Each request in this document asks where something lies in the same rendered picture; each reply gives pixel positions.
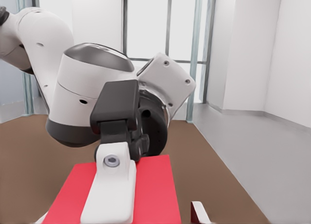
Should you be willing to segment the silver frame crossbar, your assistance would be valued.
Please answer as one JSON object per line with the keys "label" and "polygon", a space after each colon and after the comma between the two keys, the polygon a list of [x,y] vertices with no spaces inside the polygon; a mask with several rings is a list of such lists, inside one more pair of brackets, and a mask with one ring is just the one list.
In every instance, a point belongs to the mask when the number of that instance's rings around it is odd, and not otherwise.
{"label": "silver frame crossbar", "polygon": [[[129,59],[131,61],[150,61],[152,58],[131,58],[129,57]],[[191,61],[190,60],[174,60],[175,62],[177,63],[187,63],[187,64],[190,64]],[[206,64],[207,62],[206,61],[196,61],[197,64]]]}

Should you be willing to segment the silver frame post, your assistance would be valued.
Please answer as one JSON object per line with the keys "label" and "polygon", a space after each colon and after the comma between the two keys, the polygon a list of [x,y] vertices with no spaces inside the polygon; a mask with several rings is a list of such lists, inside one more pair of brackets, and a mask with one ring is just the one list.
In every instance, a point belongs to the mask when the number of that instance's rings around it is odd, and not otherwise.
{"label": "silver frame post", "polygon": [[[192,77],[193,80],[195,80],[196,78],[202,2],[203,0],[195,0],[191,60],[190,60],[190,76]],[[187,102],[187,114],[186,114],[187,123],[193,123],[193,105],[194,105],[194,92],[191,93]]]}
{"label": "silver frame post", "polygon": [[202,70],[202,103],[207,103],[207,87],[208,87],[208,77],[209,77],[209,66],[211,58],[211,44],[212,44],[212,34],[213,34],[213,24],[214,24],[214,14],[215,14],[215,4],[216,0],[207,1],[207,15],[206,15],[206,28],[205,28],[205,38],[204,38],[204,56],[203,56],[203,70]]}
{"label": "silver frame post", "polygon": [[169,55],[169,49],[170,49],[171,15],[172,15],[172,0],[168,0],[167,23],[166,23],[166,43],[165,43],[165,54],[166,55]]}
{"label": "silver frame post", "polygon": [[122,51],[127,55],[128,0],[122,0]]}
{"label": "silver frame post", "polygon": [[[16,0],[17,9],[21,11],[26,8],[28,5],[26,4],[26,0]],[[31,6],[37,7],[38,0],[31,0]],[[33,100],[33,92],[32,92],[32,80],[31,75],[27,73],[22,74],[22,83],[23,83],[23,93],[24,93],[24,115],[25,117],[31,116],[34,114],[34,100]]]}

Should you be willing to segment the right gripper pale right finger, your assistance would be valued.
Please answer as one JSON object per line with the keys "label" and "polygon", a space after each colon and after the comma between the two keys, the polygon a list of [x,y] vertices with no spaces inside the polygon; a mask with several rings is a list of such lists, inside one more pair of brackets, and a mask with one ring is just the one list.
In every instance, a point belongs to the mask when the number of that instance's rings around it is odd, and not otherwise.
{"label": "right gripper pale right finger", "polygon": [[192,201],[190,204],[191,224],[212,224],[203,204],[200,201]]}

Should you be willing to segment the pale finger of the left gripper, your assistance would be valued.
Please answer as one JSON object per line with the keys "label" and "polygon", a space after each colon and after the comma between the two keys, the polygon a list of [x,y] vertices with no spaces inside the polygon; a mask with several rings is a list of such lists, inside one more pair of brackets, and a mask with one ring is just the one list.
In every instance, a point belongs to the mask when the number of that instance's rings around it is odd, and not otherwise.
{"label": "pale finger of the left gripper", "polygon": [[149,150],[149,136],[139,131],[130,132],[129,154],[131,160],[137,162]]}
{"label": "pale finger of the left gripper", "polygon": [[96,174],[89,190],[82,222],[132,222],[136,164],[130,158],[129,131],[125,121],[99,124]]}

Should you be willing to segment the red wooden cube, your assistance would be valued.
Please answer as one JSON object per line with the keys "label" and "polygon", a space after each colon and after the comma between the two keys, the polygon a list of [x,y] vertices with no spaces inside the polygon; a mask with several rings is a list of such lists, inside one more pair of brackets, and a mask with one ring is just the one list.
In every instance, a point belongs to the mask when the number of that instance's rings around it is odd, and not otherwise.
{"label": "red wooden cube", "polygon": [[[133,224],[181,224],[169,156],[144,157],[136,166]],[[94,162],[76,164],[42,224],[80,224],[95,173]]]}

